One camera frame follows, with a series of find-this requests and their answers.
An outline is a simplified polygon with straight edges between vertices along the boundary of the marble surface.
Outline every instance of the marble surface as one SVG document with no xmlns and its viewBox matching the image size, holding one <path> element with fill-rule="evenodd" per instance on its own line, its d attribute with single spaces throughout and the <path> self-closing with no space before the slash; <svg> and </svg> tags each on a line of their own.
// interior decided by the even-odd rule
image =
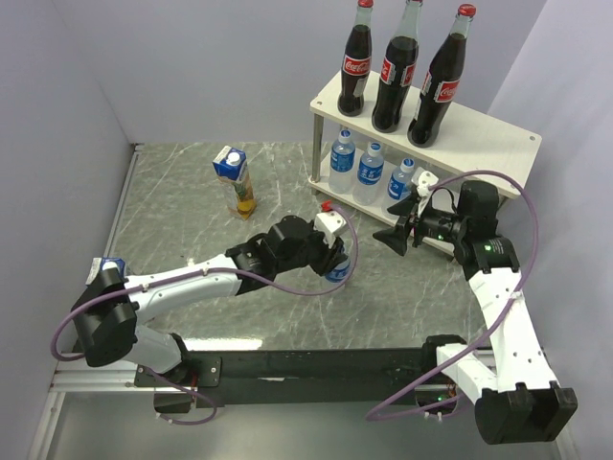
<svg viewBox="0 0 613 460">
<path fill-rule="evenodd" d="M 250 219 L 230 216 L 223 205 L 212 166 L 223 144 L 144 145 L 111 254 L 137 274 L 185 266 L 268 231 L 288 214 L 310 220 L 328 199 L 307 185 L 310 143 L 229 144 L 247 152 L 258 201 Z M 484 323 L 461 268 L 427 245 L 399 257 L 372 238 L 385 224 L 349 211 L 360 259 L 343 291 L 308 298 L 265 288 L 189 305 L 148 325 L 179 333 L 192 349 L 420 347 L 431 334 L 475 338 Z M 309 290 L 322 283 L 309 268 L 277 281 Z"/>
</svg>

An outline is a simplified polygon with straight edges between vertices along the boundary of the white bottle cap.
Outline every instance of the white bottle cap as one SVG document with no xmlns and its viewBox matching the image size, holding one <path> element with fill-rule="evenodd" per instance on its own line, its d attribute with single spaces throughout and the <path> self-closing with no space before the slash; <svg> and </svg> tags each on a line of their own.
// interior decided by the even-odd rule
<svg viewBox="0 0 613 460">
<path fill-rule="evenodd" d="M 342 129 L 338 133 L 338 142 L 341 144 L 348 144 L 352 140 L 352 132 L 348 129 Z"/>
<path fill-rule="evenodd" d="M 381 156 L 381 145 L 378 142 L 371 142 L 368 145 L 368 154 L 371 156 Z"/>
<path fill-rule="evenodd" d="M 411 158 L 405 158 L 402 160 L 402 163 L 400 163 L 400 170 L 403 173 L 410 173 L 414 168 L 415 161 L 413 161 Z"/>
<path fill-rule="evenodd" d="M 226 158 L 226 163 L 230 166 L 237 166 L 240 163 L 240 155 L 233 151 Z"/>
</svg>

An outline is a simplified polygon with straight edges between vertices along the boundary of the shelf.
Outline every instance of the shelf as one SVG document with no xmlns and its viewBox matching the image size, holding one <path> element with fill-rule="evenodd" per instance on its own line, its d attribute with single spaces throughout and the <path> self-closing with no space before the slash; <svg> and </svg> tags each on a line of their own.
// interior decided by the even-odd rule
<svg viewBox="0 0 613 460">
<path fill-rule="evenodd" d="M 437 142 L 431 148 L 420 149 L 409 143 L 406 137 L 420 91 L 411 87 L 397 130 L 386 134 L 376 131 L 371 123 L 378 83 L 379 74 L 371 72 L 364 89 L 364 110 L 357 117 L 346 117 L 336 107 L 341 90 L 339 72 L 310 103 L 310 110 L 446 171 L 465 173 L 471 170 L 496 170 L 511 176 L 522 186 L 526 184 L 541 143 L 538 134 L 452 103 L 441 125 Z M 503 179 L 485 175 L 478 178 L 495 185 L 502 196 L 519 196 L 519 192 Z"/>
<path fill-rule="evenodd" d="M 357 168 L 359 165 L 359 158 L 362 155 L 362 153 L 363 153 L 363 150 L 360 150 L 360 149 L 355 150 L 355 161 L 353 162 L 353 169 L 351 172 L 352 176 L 355 178 L 355 182 L 357 182 Z M 326 155 L 326 157 L 322 161 L 321 178 L 319 182 L 310 181 L 310 186 L 316 190 L 319 190 L 320 192 L 323 192 L 326 195 L 333 196 L 334 198 L 338 199 L 339 201 L 342 201 L 345 204 L 349 204 L 351 207 L 359 211 L 362 211 L 365 214 L 368 214 L 372 218 L 381 220 L 382 222 L 385 222 L 388 225 L 393 226 L 396 224 L 397 217 L 392 216 L 391 214 L 387 212 L 384 212 L 381 209 L 381 203 L 383 201 L 383 198 L 385 197 L 384 189 L 387 186 L 388 182 L 390 181 L 390 176 L 392 175 L 392 171 L 394 170 L 395 167 L 396 165 L 393 165 L 392 163 L 388 161 L 384 163 L 383 173 L 381 174 L 381 179 L 379 180 L 379 183 L 378 183 L 378 187 L 380 187 L 383 190 L 379 189 L 379 193 L 377 194 L 377 198 L 375 202 L 368 206 L 363 206 L 355 202 L 355 200 L 353 199 L 352 192 L 349 192 L 348 194 L 337 194 L 329 188 L 329 153 L 328 155 Z M 434 194 L 434 196 L 432 197 L 432 204 L 434 205 L 435 208 L 441 209 L 443 211 L 451 211 L 451 200 L 450 200 L 449 194 L 447 193 Z M 423 242 L 440 249 L 442 252 L 445 252 L 447 254 L 453 254 L 452 244 L 449 244 L 447 242 L 432 240 L 429 238 L 423 239 Z"/>
</svg>

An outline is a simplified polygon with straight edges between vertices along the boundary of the blue label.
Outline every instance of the blue label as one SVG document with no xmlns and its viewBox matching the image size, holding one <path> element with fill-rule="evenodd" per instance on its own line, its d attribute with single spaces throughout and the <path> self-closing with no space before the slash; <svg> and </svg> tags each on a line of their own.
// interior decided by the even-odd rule
<svg viewBox="0 0 613 460">
<path fill-rule="evenodd" d="M 390 185 L 387 188 L 388 195 L 391 196 L 393 199 L 400 199 L 402 195 L 407 191 L 408 185 L 395 180 L 392 176 L 392 178 L 390 179 Z"/>
<path fill-rule="evenodd" d="M 360 161 L 360 168 L 357 172 L 357 179 L 366 185 L 374 185 L 381 178 L 383 172 L 383 165 L 370 167 Z"/>
<path fill-rule="evenodd" d="M 345 261 L 342 264 L 337 265 L 335 269 L 326 275 L 326 279 L 331 283 L 340 283 L 347 277 L 349 267 L 349 261 Z"/>
<path fill-rule="evenodd" d="M 340 155 L 336 151 L 332 150 L 331 166 L 332 169 L 340 173 L 346 173 L 353 168 L 353 159 L 355 157 L 355 150 L 348 155 Z"/>
</svg>

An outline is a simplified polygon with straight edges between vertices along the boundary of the coca-cola bottle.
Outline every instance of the coca-cola bottle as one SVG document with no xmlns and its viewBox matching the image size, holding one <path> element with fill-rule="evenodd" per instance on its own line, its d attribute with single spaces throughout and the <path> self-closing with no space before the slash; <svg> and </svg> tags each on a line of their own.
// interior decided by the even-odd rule
<svg viewBox="0 0 613 460">
<path fill-rule="evenodd" d="M 392 132 L 400 122 L 406 93 L 411 86 L 418 60 L 418 22 L 422 0 L 406 0 L 400 24 L 385 51 L 379 92 L 373 110 L 373 127 Z"/>
<path fill-rule="evenodd" d="M 371 13 L 373 0 L 359 0 L 352 33 L 345 45 L 341 69 L 342 89 L 338 110 L 349 117 L 359 115 L 364 107 L 364 86 L 371 73 Z"/>
<path fill-rule="evenodd" d="M 439 135 L 441 121 L 456 94 L 464 70 L 468 29 L 476 12 L 477 9 L 469 4 L 458 8 L 447 40 L 430 63 L 407 133 L 414 146 L 430 147 Z"/>
</svg>

